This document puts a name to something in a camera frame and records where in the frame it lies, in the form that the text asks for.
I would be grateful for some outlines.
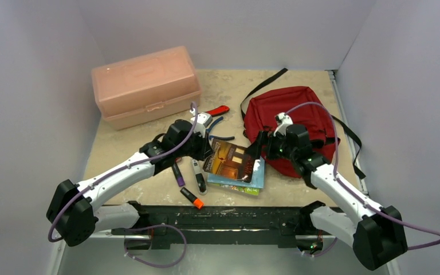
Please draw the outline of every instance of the pink plastic box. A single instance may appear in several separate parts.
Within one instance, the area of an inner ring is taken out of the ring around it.
[[[202,93],[184,46],[94,68],[92,81],[95,102],[114,129],[187,110]]]

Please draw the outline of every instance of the colorful book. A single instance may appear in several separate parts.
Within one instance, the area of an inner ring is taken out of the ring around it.
[[[209,183],[210,185],[219,186],[222,188],[231,189],[234,191],[242,192],[249,195],[259,196],[261,190],[259,188],[251,188],[251,187],[242,187],[242,186],[234,186],[228,184],[220,184],[220,183]]]
[[[254,162],[252,180],[250,181],[250,183],[243,182],[241,180],[229,179],[214,174],[208,174],[207,181],[209,183],[224,184],[229,186],[262,189],[264,188],[264,171],[265,171],[265,160],[263,158],[260,158]]]
[[[219,139],[213,139],[211,147],[214,153],[205,160],[203,165],[205,172],[250,183],[254,171],[254,159],[245,153],[245,147]]]

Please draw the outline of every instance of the backpack strap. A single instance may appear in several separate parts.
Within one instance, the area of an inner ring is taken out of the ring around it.
[[[345,133],[347,134],[347,136],[349,138],[351,138],[353,140],[353,142],[355,142],[358,145],[358,150],[355,154],[355,158],[353,159],[353,170],[355,171],[355,174],[360,178],[360,179],[364,179],[366,177],[366,175],[364,174],[364,172],[362,172],[360,170],[360,168],[357,167],[357,165],[355,164],[356,159],[358,158],[358,154],[360,153],[360,150],[362,149],[362,140],[356,135],[356,133],[354,131],[352,131],[342,120],[340,120],[338,117],[336,116],[331,116],[336,122],[340,123],[340,125],[343,127],[343,131],[345,131]]]
[[[255,87],[252,91],[250,91],[250,93],[242,100],[242,102],[240,102],[240,113],[242,115],[242,120],[245,118],[245,112],[242,110],[242,104],[243,102],[251,95],[255,94],[256,92],[258,92],[260,89],[266,87],[267,85],[271,84],[272,82],[274,82],[274,80],[278,79],[279,77],[281,77],[285,72],[287,72],[288,69],[284,68],[282,70],[280,70],[279,72],[277,72],[275,75],[267,78],[266,80],[264,80],[262,83],[260,83],[259,85],[257,85],[257,87]]]

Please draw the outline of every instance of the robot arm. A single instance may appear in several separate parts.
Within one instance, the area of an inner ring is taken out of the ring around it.
[[[276,130],[259,132],[246,153],[254,158],[265,154],[266,159],[289,159],[307,186],[319,188],[343,211],[337,213],[321,202],[312,203],[302,209],[305,226],[326,231],[345,242],[370,270],[405,253],[407,242],[403,226],[377,215],[365,205],[402,220],[399,211],[393,206],[384,208],[374,202],[340,174],[336,174],[335,178],[333,165],[313,151],[308,131],[303,125],[293,124],[285,113],[278,114],[276,122]],[[357,200],[354,194],[364,201]]]
[[[211,116],[200,113],[192,135],[182,146],[179,145],[193,126],[191,121],[175,121],[161,141],[159,135],[142,146],[139,152],[98,176],[77,184],[73,184],[70,180],[60,183],[46,212],[47,219],[53,223],[59,212],[73,197],[86,191],[65,210],[63,215],[58,217],[56,223],[56,230],[69,246],[82,243],[97,231],[134,226],[141,215],[137,205],[125,203],[120,206],[103,206],[103,204],[129,186],[171,167],[178,157],[190,156],[197,160],[205,160],[210,156],[213,151],[205,130],[209,119],[211,120]],[[165,152],[176,147],[174,152],[164,155]]]

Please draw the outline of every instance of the table surface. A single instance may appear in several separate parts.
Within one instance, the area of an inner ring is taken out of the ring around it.
[[[255,86],[276,72],[274,70],[198,70],[198,78],[203,88],[199,110],[208,111],[220,105],[230,107],[230,112],[224,115],[224,121],[215,126],[212,134],[218,136],[234,135],[233,143],[248,146],[250,143],[242,134],[243,122],[239,105]],[[330,113],[340,117],[336,95],[328,72],[325,71],[290,70],[254,96],[272,89],[292,86],[311,87]],[[248,101],[244,103],[243,108],[246,109],[247,105]],[[166,132],[169,125],[176,119],[188,120],[190,117],[191,114],[184,111],[120,131],[115,131],[104,120],[101,120],[84,178],[92,178],[125,161],[157,134]],[[342,127],[337,125],[337,131],[343,133]],[[359,188],[351,164],[352,154],[346,136],[340,135],[340,138],[339,172]],[[209,206],[305,206],[313,201],[322,201],[328,206],[335,205],[320,190],[307,187],[302,179],[283,176],[269,165],[266,165],[265,188],[259,196],[211,185],[207,186],[208,193],[206,195],[199,195],[189,158],[183,158],[179,163],[179,168],[186,182],[186,188]],[[107,204],[117,205],[127,201],[138,201],[144,205],[191,205],[179,192],[171,169],[134,184],[110,199]]]

